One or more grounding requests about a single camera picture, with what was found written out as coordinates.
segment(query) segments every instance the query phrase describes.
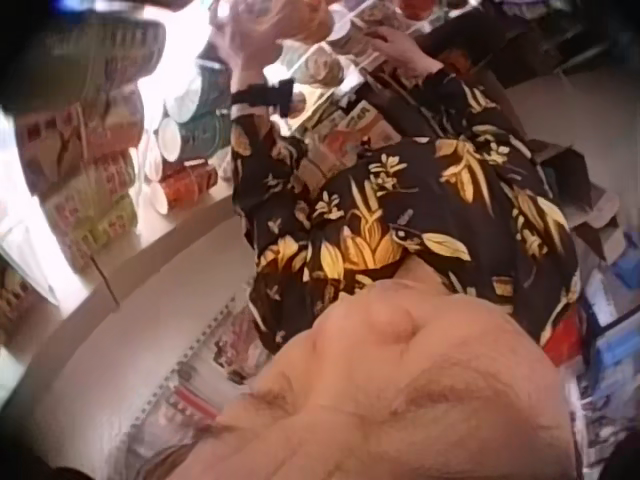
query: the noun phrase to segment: bright light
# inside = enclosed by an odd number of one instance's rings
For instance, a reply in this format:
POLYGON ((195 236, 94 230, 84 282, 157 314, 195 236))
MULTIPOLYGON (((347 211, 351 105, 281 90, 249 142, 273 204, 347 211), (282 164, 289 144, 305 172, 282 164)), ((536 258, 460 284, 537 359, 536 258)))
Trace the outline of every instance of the bright light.
POLYGON ((164 99, 182 93, 195 75, 195 60, 209 39, 211 26, 209 12, 200 2, 193 2, 176 13, 145 7, 144 17, 162 22, 167 30, 158 67, 138 81, 145 127, 154 130, 162 119, 164 99))

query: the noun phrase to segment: person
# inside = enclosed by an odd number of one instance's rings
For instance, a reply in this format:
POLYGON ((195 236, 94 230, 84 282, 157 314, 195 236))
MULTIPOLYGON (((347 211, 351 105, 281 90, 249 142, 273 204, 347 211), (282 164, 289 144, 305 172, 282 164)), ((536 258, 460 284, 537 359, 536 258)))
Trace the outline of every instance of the person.
MULTIPOLYGON (((214 34, 232 89, 264 83, 277 31, 214 34)), ((448 134, 404 139, 331 178, 266 107, 234 105, 233 200, 256 250, 250 302, 276 355, 216 425, 140 478, 570 479, 558 372, 540 348, 577 294, 567 225, 499 108, 406 35, 372 45, 424 77, 448 134)))

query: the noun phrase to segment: finger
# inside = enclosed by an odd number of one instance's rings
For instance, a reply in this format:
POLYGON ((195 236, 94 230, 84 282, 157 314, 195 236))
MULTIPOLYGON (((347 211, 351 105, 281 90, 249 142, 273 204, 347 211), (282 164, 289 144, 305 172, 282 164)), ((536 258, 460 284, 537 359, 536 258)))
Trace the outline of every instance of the finger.
POLYGON ((392 39, 394 35, 397 35, 399 33, 398 30, 396 30, 395 28, 386 27, 386 26, 377 27, 376 31, 378 32, 379 35, 382 35, 387 40, 392 39))
POLYGON ((389 44, 383 40, 378 40, 377 38, 372 38, 370 40, 371 47, 379 53, 382 53, 386 57, 392 57, 392 50, 389 44))
POLYGON ((365 32, 365 35, 367 37, 377 38, 379 40, 384 40, 384 41, 389 41, 389 37, 387 36, 386 32, 384 30, 382 30, 382 27, 370 28, 369 30, 367 30, 365 32))

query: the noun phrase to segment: red can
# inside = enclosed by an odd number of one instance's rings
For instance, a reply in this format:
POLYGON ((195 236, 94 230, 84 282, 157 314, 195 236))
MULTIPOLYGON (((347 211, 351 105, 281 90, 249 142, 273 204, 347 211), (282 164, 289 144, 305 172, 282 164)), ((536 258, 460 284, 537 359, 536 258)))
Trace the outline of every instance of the red can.
POLYGON ((150 187, 151 203, 166 215, 195 205, 198 199, 218 182, 218 172, 208 164, 187 168, 150 187))
POLYGON ((409 20, 426 20, 436 6, 436 0, 396 0, 398 8, 409 20))

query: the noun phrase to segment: eyebrow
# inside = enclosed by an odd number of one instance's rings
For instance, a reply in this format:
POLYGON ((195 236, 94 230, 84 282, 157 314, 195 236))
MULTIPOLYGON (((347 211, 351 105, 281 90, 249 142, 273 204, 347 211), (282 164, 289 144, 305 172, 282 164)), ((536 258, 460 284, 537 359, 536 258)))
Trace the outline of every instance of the eyebrow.
POLYGON ((257 406, 268 410, 278 410, 283 413, 290 413, 292 411, 292 405, 287 395, 280 391, 262 390, 259 392, 248 392, 242 394, 240 398, 249 400, 257 404, 257 406))

